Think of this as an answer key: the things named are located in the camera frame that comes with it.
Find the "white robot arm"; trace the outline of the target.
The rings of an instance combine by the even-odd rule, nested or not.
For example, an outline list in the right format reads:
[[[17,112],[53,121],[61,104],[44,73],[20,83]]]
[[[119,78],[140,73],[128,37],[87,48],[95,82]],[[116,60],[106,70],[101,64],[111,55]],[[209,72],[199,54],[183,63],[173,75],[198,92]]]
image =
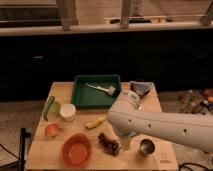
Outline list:
[[[108,110],[107,120],[118,137],[132,132],[213,153],[213,116],[143,112],[140,97],[123,90]]]

